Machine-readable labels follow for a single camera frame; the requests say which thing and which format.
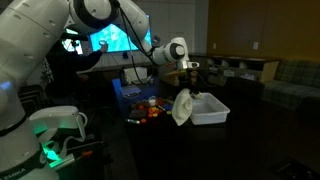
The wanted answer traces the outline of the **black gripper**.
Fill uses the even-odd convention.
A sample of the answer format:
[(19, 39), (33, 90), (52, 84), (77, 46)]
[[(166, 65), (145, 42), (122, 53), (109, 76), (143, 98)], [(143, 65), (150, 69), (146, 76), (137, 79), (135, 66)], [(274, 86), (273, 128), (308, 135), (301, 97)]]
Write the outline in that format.
[(181, 89), (189, 89), (191, 93), (196, 93), (195, 86), (197, 81), (197, 74), (193, 70), (181, 70), (179, 75), (179, 87)]

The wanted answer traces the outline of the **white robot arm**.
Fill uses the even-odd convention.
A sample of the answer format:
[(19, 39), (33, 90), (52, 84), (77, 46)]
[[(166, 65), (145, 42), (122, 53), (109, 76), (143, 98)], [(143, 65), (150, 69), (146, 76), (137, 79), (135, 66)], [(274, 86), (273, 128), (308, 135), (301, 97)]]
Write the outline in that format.
[(155, 65), (173, 63), (179, 70), (198, 66), (189, 59), (182, 37), (159, 47), (145, 42), (149, 20), (132, 0), (12, 0), (1, 12), (1, 180), (59, 180), (18, 92), (67, 29), (91, 35), (111, 24), (123, 30)]

